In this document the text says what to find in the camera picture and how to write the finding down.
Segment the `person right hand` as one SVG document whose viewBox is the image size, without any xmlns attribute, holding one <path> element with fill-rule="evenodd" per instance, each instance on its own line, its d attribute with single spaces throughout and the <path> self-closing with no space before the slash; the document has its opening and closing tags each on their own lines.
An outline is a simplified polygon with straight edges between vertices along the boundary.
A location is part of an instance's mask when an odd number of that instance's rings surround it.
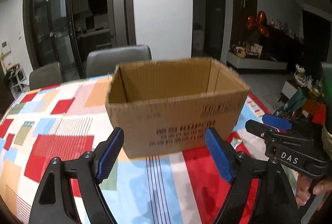
<svg viewBox="0 0 332 224">
<path fill-rule="evenodd" d="M 326 177 L 323 180 L 321 180 L 314 187 L 312 191 L 310 190 L 311 183 L 312 183 L 311 179 L 307 178 L 305 175 L 299 174 L 297 179 L 295 199 L 298 206 L 304 206 L 307 203 L 307 201 L 310 199 L 311 194 L 314 195 L 324 194 L 323 199 L 317 208 L 317 210 L 319 211 L 331 192 L 332 189 L 331 178 Z"/>
</svg>

